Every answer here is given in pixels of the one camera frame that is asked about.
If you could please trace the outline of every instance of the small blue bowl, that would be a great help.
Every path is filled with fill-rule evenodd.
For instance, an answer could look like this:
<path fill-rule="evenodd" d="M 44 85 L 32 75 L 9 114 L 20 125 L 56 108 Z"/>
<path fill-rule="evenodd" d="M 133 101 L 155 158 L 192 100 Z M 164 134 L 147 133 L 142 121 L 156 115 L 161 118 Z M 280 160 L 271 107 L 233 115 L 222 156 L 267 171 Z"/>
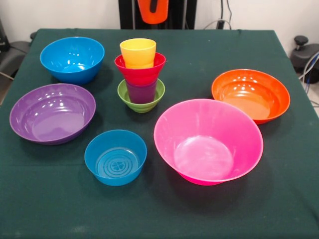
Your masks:
<path fill-rule="evenodd" d="M 122 186 L 140 174 L 147 147 L 136 133 L 111 130 L 96 136 L 84 153 L 85 164 L 103 184 Z"/>
<path fill-rule="evenodd" d="M 41 52 L 42 65 L 64 83 L 83 85 L 98 73 L 104 47 L 87 37 L 67 37 L 47 45 Z"/>

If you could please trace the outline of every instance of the bowl rim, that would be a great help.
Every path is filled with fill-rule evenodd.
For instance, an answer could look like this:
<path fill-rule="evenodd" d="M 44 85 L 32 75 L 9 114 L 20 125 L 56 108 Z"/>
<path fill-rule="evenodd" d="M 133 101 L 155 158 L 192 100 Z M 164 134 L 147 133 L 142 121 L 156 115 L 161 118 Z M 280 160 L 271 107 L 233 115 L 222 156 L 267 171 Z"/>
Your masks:
<path fill-rule="evenodd" d="M 145 104 L 136 104 L 136 103 L 128 102 L 127 100 L 125 100 L 125 99 L 123 98 L 123 96 L 120 94 L 120 86 L 121 86 L 123 83 L 125 83 L 125 79 L 122 80 L 122 81 L 119 83 L 119 85 L 118 85 L 118 95 L 119 95 L 119 97 L 121 98 L 121 100 L 122 100 L 125 104 L 127 104 L 127 105 L 135 106 L 135 107 L 137 107 L 137 106 L 140 106 L 140 107 L 141 107 L 141 106 L 144 106 L 145 108 L 147 108 L 147 107 L 152 106 L 153 104 L 159 102 L 159 101 L 162 99 L 162 97 L 164 96 L 164 94 L 165 94 L 165 85 L 164 85 L 163 81 L 161 81 L 160 79 L 157 79 L 157 82 L 159 82 L 159 83 L 163 86 L 163 93 L 159 96 L 158 99 L 156 99 L 156 100 L 154 100 L 154 101 L 152 101 L 152 102 L 145 103 Z"/>
<path fill-rule="evenodd" d="M 56 42 L 59 42 L 59 41 L 67 40 L 67 39 L 80 39 L 80 38 L 81 38 L 81 39 L 88 39 L 88 40 L 94 41 L 94 42 L 98 43 L 98 45 L 101 46 L 102 51 L 103 51 L 103 54 L 102 54 L 102 56 L 101 56 L 101 59 L 99 59 L 98 61 L 96 61 L 96 63 L 94 63 L 94 65 L 92 65 L 92 66 L 90 66 L 89 68 L 84 69 L 84 70 L 79 70 L 79 71 L 74 71 L 74 72 L 61 72 L 61 71 L 56 71 L 55 69 L 51 69 L 50 67 L 46 66 L 46 64 L 43 63 L 43 61 L 42 61 L 42 56 L 43 56 L 45 50 L 47 50 L 47 49 L 48 49 L 49 47 L 51 47 L 53 44 L 55 44 Z M 95 39 L 93 39 L 93 38 L 90 38 L 90 37 L 85 37 L 85 36 L 70 36 L 70 37 L 60 38 L 60 39 L 55 40 L 55 41 L 49 43 L 48 45 L 46 45 L 46 46 L 43 48 L 43 50 L 41 51 L 41 53 L 40 53 L 40 62 L 41 62 L 41 64 L 42 64 L 42 66 L 44 66 L 44 67 L 45 67 L 47 70 L 49 70 L 49 71 L 53 71 L 53 72 L 56 72 L 56 73 L 63 73 L 63 74 L 72 74 L 72 73 L 84 72 L 84 71 L 87 71 L 87 70 L 92 69 L 94 66 L 98 65 L 101 61 L 103 61 L 104 55 L 105 55 L 105 49 L 104 49 L 103 45 L 102 45 L 100 42 L 98 42 L 97 40 L 95 40 Z"/>
<path fill-rule="evenodd" d="M 164 157 L 164 154 L 162 152 L 160 152 L 159 148 L 158 148 L 158 140 L 157 140 L 157 137 L 156 137 L 156 134 L 157 134 L 157 127 L 159 125 L 159 120 L 161 119 L 161 117 L 163 117 L 163 115 L 168 112 L 168 111 L 171 111 L 172 109 L 178 107 L 179 105 L 183 105 L 183 104 L 187 104 L 188 102 L 194 102 L 194 101 L 207 101 L 207 102 L 212 102 L 213 104 L 223 104 L 225 105 L 226 107 L 229 107 L 229 108 L 232 108 L 234 110 L 236 110 L 238 113 L 244 115 L 248 121 L 250 121 L 250 123 L 254 126 L 256 132 L 258 133 L 259 135 L 259 141 L 260 141 L 260 146 L 261 146 L 261 150 L 259 152 L 259 156 L 258 156 L 258 159 L 256 160 L 256 162 L 247 170 L 245 171 L 244 173 L 236 176 L 236 177 L 232 177 L 232 178 L 227 178 L 227 179 L 218 179 L 218 180 L 207 180 L 207 179 L 202 179 L 202 178 L 198 178 L 198 177 L 193 177 L 193 176 L 190 176 L 188 174 L 185 174 L 183 172 L 180 172 L 175 166 L 173 166 L 171 163 L 167 162 L 165 160 L 165 157 Z M 185 175 L 189 178 L 192 178 L 192 179 L 195 179 L 195 180 L 198 180 L 198 181 L 202 181 L 202 182 L 211 182 L 211 183 L 223 183 L 223 182 L 227 182 L 227 181 L 231 181 L 231 180 L 234 180 L 234 179 L 237 179 L 237 178 L 240 178 L 240 177 L 243 177 L 245 176 L 246 174 L 248 174 L 249 172 L 251 172 L 256 166 L 257 164 L 259 163 L 259 161 L 261 160 L 262 158 L 262 155 L 263 155 L 263 151 L 264 151 L 264 140 L 263 140 L 263 136 L 261 134 L 261 131 L 260 129 L 258 128 L 257 124 L 249 117 L 249 115 L 247 115 L 245 112 L 243 112 L 242 110 L 238 109 L 237 107 L 229 104 L 229 103 L 226 103 L 226 102 L 223 102 L 223 101 L 217 101 L 217 100 L 213 100 L 213 99 L 191 99 L 191 100 L 186 100 L 186 101 L 182 101 L 182 102 L 179 102 L 171 107 L 169 107 L 166 111 L 164 111 L 161 116 L 158 118 L 156 124 L 155 124 L 155 127 L 154 127 L 154 142 L 155 142 L 155 146 L 156 146 L 156 149 L 157 151 L 159 152 L 160 156 L 162 157 L 162 159 L 171 167 L 173 168 L 177 173 L 179 174 L 182 174 L 182 175 Z"/>
<path fill-rule="evenodd" d="M 234 72 L 234 71 L 239 71 L 239 70 L 240 70 L 240 71 L 246 71 L 246 72 L 255 72 L 255 73 L 259 73 L 259 74 L 266 75 L 267 77 L 271 77 L 276 83 L 278 83 L 279 85 L 281 85 L 281 86 L 283 87 L 283 89 L 285 89 L 285 93 L 286 93 L 287 96 L 288 96 L 288 103 L 287 103 L 286 107 L 284 108 L 284 110 L 282 110 L 281 112 L 279 112 L 278 114 L 276 114 L 276 115 L 273 116 L 273 117 L 267 117 L 267 118 L 264 118 L 264 119 L 253 119 L 253 118 L 252 118 L 253 121 L 260 123 L 260 122 L 263 122 L 263 121 L 266 120 L 266 121 L 265 121 L 265 123 L 266 123 L 266 122 L 269 122 L 269 121 L 271 121 L 271 120 L 274 120 L 274 119 L 276 119 L 276 118 L 282 116 L 282 115 L 289 109 L 290 102 L 291 102 L 291 97 L 290 97 L 290 94 L 289 94 L 289 91 L 288 91 L 287 87 L 286 87 L 280 80 L 278 80 L 276 77 L 274 77 L 274 76 L 272 76 L 272 75 L 270 75 L 270 74 L 268 74 L 268 73 L 266 73 L 266 72 L 258 71 L 258 70 L 253 70 L 253 69 L 247 69 L 247 68 L 233 69 L 233 70 L 225 71 L 225 72 L 221 73 L 220 75 L 218 75 L 218 76 L 214 79 L 214 81 L 213 81 L 213 83 L 212 83 L 212 85 L 211 85 L 211 93 L 212 93 L 213 98 L 214 98 L 215 100 L 217 100 L 217 101 L 222 101 L 222 100 L 220 100 L 220 99 L 216 99 L 216 98 L 215 98 L 215 95 L 214 95 L 214 90 L 213 90 L 213 89 L 214 89 L 214 84 L 216 83 L 216 80 L 219 79 L 220 77 L 222 77 L 223 75 L 226 75 L 226 74 L 231 73 L 231 72 Z"/>
<path fill-rule="evenodd" d="M 88 147 L 89 147 L 90 145 L 93 145 L 94 141 L 95 141 L 97 138 L 101 137 L 101 136 L 104 135 L 104 134 L 109 134 L 109 133 L 111 133 L 111 132 L 126 132 L 126 133 L 131 133 L 131 134 L 133 134 L 134 136 L 137 136 L 138 138 L 140 138 L 140 140 L 141 140 L 141 142 L 142 142 L 142 146 L 143 146 L 143 148 L 144 148 L 144 150 L 145 150 L 145 156 L 143 157 L 140 166 L 139 166 L 135 171 L 131 171 L 129 174 L 127 174 L 127 175 L 125 175 L 125 176 L 118 177 L 118 178 L 107 178 L 107 177 L 100 176 L 100 175 L 96 174 L 95 172 L 93 172 L 93 171 L 89 168 L 89 166 L 88 166 L 88 164 L 87 164 L 87 149 L 88 149 Z M 135 173 L 135 172 L 137 172 L 137 171 L 139 171 L 139 170 L 144 166 L 144 163 L 145 163 L 145 161 L 146 161 L 147 155 L 148 155 L 148 148 L 147 148 L 147 146 L 146 146 L 146 143 L 145 143 L 145 141 L 142 139 L 142 137 L 140 137 L 137 133 L 132 132 L 132 131 L 130 131 L 130 130 L 126 130 L 126 129 L 112 129 L 112 130 L 108 130 L 108 131 L 105 131 L 105 132 L 103 132 L 103 133 L 100 133 L 99 135 L 95 136 L 95 137 L 88 143 L 88 145 L 86 146 L 85 151 L 84 151 L 84 162 L 85 162 L 85 166 L 89 169 L 89 171 L 90 171 L 94 176 L 97 176 L 97 177 L 100 177 L 100 178 L 104 178 L 104 179 L 108 179 L 108 180 L 118 180 L 118 179 L 125 178 L 125 177 L 127 177 L 127 176 L 129 176 L 129 175 L 131 175 L 131 174 L 133 174 L 133 173 Z"/>
<path fill-rule="evenodd" d="M 47 87 L 51 87 L 51 86 L 56 86 L 56 85 L 59 85 L 59 86 L 65 86 L 65 85 L 68 85 L 68 86 L 72 86 L 72 87 L 76 87 L 76 88 L 81 88 L 83 89 L 84 92 L 87 93 L 87 95 L 89 97 L 91 97 L 91 99 L 93 100 L 94 102 L 94 108 L 93 108 L 93 111 L 92 111 L 92 114 L 90 115 L 90 118 L 89 120 L 76 132 L 74 133 L 70 133 L 68 134 L 67 136 L 64 136 L 64 137 L 60 137 L 60 138 L 56 138 L 56 139 L 51 139 L 51 140 L 38 140 L 38 139 L 31 139 L 29 137 L 26 137 L 26 136 L 22 136 L 20 133 L 18 133 L 15 128 L 12 126 L 12 120 L 13 120 L 13 111 L 15 109 L 15 107 L 17 106 L 17 104 L 21 101 L 22 98 L 24 98 L 25 96 L 29 95 L 29 94 L 32 94 L 33 92 L 39 90 L 39 89 L 43 89 L 43 88 L 47 88 Z M 41 86 L 41 87 L 38 87 L 38 88 L 35 88 L 29 92 L 27 92 L 26 94 L 24 94 L 23 96 L 21 96 L 16 102 L 15 104 L 13 105 L 13 107 L 11 108 L 11 111 L 10 111 L 10 115 L 9 115 L 9 123 L 10 123 L 10 126 L 11 126 L 11 129 L 18 135 L 20 136 L 21 138 L 24 138 L 26 140 L 29 140 L 31 142 L 35 142 L 35 143 L 40 143 L 40 144 L 43 144 L 43 143 L 52 143 L 52 142 L 57 142 L 57 141 L 62 141 L 64 139 L 67 139 L 75 134 L 77 134 L 78 132 L 82 131 L 83 129 L 85 129 L 87 127 L 87 125 L 91 122 L 94 114 L 95 114 L 95 110 L 96 110 L 96 101 L 93 97 L 93 95 L 88 91 L 86 90 L 85 88 L 81 87 L 81 86 L 77 86 L 77 85 L 73 85 L 73 84 L 67 84 L 67 83 L 57 83 L 57 84 L 49 84 L 49 85 L 45 85 L 45 86 Z"/>

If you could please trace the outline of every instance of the dark green tablecloth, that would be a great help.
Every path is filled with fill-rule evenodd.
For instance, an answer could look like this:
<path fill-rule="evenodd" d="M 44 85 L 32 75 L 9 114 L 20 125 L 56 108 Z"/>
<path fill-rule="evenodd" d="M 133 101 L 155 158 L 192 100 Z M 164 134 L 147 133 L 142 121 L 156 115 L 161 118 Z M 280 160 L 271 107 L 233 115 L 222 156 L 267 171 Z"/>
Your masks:
<path fill-rule="evenodd" d="M 75 140 L 59 146 L 28 142 L 11 130 L 13 104 L 28 91 L 57 83 L 39 55 L 48 43 L 87 36 L 105 47 L 96 79 L 85 85 L 96 114 Z M 167 57 L 160 74 L 166 93 L 151 112 L 138 114 L 117 95 L 114 65 L 121 41 L 148 37 Z M 211 98 L 220 73 L 252 68 L 280 79 L 291 106 L 260 125 L 265 149 L 257 167 L 212 187 L 182 179 L 161 159 L 153 128 L 173 104 Z M 141 175 L 129 185 L 98 182 L 84 164 L 96 135 L 128 129 L 147 143 Z M 273 31 L 42 29 L 0 109 L 0 238 L 319 238 L 319 120 Z"/>

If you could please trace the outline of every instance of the yellow cup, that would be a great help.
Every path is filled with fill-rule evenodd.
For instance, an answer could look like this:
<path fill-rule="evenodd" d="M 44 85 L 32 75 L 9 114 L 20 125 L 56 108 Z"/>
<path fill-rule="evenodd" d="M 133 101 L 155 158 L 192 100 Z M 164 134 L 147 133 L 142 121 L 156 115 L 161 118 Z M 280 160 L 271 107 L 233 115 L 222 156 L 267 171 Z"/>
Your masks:
<path fill-rule="evenodd" d="M 121 53 L 126 68 L 141 69 L 154 66 L 156 42 L 146 38 L 122 41 Z"/>

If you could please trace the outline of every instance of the green cup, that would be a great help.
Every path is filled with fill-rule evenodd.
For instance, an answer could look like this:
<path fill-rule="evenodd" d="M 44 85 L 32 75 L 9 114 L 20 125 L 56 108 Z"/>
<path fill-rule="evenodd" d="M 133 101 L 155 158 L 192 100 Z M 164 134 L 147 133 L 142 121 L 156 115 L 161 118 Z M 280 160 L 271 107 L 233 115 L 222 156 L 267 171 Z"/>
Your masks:
<path fill-rule="evenodd" d="M 122 80 L 118 86 L 118 95 L 121 98 L 121 100 L 128 107 L 130 107 L 132 110 L 138 113 L 146 113 L 146 112 L 149 112 L 151 109 L 153 109 L 161 100 L 164 93 L 165 93 L 165 85 L 160 79 L 158 79 L 154 100 L 146 104 L 134 104 L 130 100 L 128 88 L 126 86 L 125 80 Z"/>

